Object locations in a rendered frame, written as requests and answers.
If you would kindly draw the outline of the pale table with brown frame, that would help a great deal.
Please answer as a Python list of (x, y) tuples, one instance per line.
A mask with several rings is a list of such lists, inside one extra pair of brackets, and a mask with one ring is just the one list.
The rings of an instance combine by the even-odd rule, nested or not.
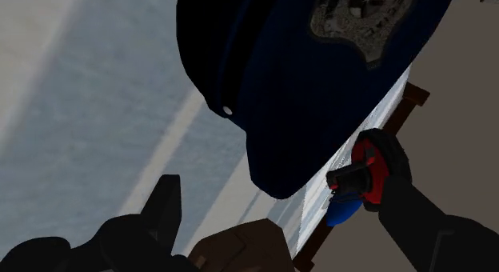
[[(194, 0), (195, 38), (216, 9)], [(323, 174), (285, 200), (250, 180), (246, 136), (215, 114), (182, 66), (177, 0), (0, 0), (0, 257), (32, 237), (74, 245), (139, 211), (179, 174), (173, 251), (260, 218), (304, 245), (328, 199)]]

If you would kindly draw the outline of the brown box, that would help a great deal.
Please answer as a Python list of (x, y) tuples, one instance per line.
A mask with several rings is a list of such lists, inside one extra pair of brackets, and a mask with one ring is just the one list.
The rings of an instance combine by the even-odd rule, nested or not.
[(188, 259), (200, 272), (296, 272), (282, 228), (268, 218), (203, 238)]

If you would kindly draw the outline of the dark blue cap with badge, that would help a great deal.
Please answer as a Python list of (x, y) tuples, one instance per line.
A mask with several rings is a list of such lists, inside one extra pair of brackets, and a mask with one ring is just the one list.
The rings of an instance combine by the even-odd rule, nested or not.
[(385, 97), (452, 0), (178, 0), (182, 65), (246, 132), (252, 182), (300, 190)]

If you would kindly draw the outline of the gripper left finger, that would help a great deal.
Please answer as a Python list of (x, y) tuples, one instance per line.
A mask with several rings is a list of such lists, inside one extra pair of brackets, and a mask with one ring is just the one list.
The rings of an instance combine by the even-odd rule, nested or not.
[(77, 247), (62, 237), (24, 241), (0, 261), (0, 272), (200, 272), (172, 254), (181, 220), (180, 176), (163, 174), (139, 214), (105, 221)]

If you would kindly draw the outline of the red black and blue toy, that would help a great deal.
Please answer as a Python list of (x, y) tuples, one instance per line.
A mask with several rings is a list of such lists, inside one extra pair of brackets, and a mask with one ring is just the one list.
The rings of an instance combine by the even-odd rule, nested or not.
[(325, 214), (327, 226), (348, 220), (360, 207), (369, 212), (381, 209), (385, 180), (400, 176), (412, 180), (409, 159), (394, 134), (373, 128), (357, 136), (350, 153), (351, 163), (326, 174), (332, 198)]

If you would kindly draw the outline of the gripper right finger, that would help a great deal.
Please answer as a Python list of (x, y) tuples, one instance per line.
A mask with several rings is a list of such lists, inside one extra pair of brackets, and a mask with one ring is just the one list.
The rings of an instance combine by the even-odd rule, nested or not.
[(378, 217), (417, 272), (499, 272), (499, 233), (445, 214), (404, 178), (385, 180)]

